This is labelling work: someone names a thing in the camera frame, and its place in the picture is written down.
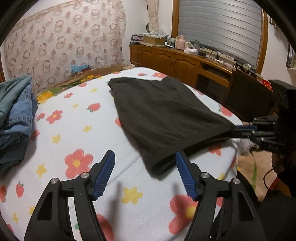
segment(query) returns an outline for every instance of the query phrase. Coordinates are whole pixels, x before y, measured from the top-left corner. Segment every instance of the folded black garment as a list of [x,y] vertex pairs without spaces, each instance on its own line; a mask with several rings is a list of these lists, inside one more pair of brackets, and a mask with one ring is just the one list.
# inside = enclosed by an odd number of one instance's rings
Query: folded black garment
[[137,143],[146,167],[160,175],[175,164],[174,155],[193,153],[224,141],[234,125],[213,113],[180,80],[111,79],[124,131]]

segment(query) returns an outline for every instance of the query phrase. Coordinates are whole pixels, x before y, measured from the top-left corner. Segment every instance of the cabinet door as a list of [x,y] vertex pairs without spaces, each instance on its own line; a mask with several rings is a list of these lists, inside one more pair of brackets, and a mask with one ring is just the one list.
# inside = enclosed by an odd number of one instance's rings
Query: cabinet door
[[139,47],[137,45],[130,45],[130,61],[136,67],[139,66]]
[[174,62],[173,53],[169,53],[165,51],[156,52],[155,70],[173,77],[174,76],[173,62]]
[[155,69],[155,50],[151,47],[139,46],[139,67]]
[[176,54],[174,59],[174,77],[191,87],[195,87],[199,67],[199,61]]

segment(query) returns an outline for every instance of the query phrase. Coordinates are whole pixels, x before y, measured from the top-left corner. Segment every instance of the metal screw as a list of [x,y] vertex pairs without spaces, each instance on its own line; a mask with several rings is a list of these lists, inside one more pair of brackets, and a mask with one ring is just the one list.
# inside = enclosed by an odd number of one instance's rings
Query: metal screw
[[84,173],[81,174],[82,178],[88,178],[88,176],[89,176],[88,172],[84,172]]
[[58,179],[56,177],[50,180],[50,183],[52,184],[56,184],[57,182],[58,182]]
[[240,180],[237,179],[237,178],[234,178],[232,181],[233,181],[234,184],[240,184]]
[[210,177],[210,174],[208,174],[207,172],[203,172],[203,173],[202,173],[202,178],[207,179],[207,178],[209,178],[209,177]]

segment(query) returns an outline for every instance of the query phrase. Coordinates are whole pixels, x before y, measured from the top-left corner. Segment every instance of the white bed sheet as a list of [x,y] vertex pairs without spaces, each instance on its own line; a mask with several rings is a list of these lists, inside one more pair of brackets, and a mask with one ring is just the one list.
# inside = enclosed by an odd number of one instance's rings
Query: white bed sheet
[[[161,180],[152,178],[145,169],[116,120],[107,85],[114,77],[161,80],[164,75],[148,68],[116,72],[71,88],[39,106],[25,160],[0,182],[2,217],[20,240],[48,182],[53,177],[63,181],[88,171],[107,150],[114,151],[116,163],[103,197],[94,202],[107,240],[184,239],[196,203],[186,196],[176,168]],[[241,124],[217,102],[187,87],[213,112]],[[221,148],[206,148],[190,161],[215,178],[230,180],[236,175],[238,143],[239,139],[232,139]],[[74,236],[81,240],[72,199],[69,206]]]

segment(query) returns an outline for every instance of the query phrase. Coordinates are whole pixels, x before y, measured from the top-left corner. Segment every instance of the window blind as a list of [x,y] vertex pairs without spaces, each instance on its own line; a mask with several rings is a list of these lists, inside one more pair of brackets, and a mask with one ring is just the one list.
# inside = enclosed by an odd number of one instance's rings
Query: window blind
[[178,33],[256,66],[261,8],[253,0],[180,0]]

